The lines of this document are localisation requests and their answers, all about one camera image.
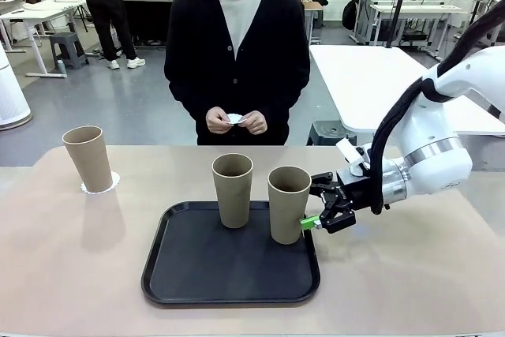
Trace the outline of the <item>person's left hand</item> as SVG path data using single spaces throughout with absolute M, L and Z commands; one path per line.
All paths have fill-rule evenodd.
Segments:
M 267 131 L 266 118 L 258 110 L 244 115 L 238 124 L 240 127 L 246 128 L 252 135 L 260 135 Z

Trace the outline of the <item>person's right hand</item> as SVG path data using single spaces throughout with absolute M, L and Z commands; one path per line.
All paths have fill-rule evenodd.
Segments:
M 207 112 L 206 123 L 208 130 L 214 134 L 227 133 L 233 127 L 227 113 L 220 107 L 213 107 Z

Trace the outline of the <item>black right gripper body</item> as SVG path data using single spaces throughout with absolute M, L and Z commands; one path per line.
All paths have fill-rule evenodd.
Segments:
M 372 205 L 371 178 L 367 175 L 355 176 L 349 170 L 336 172 L 341 190 L 351 203 L 353 211 L 370 208 Z

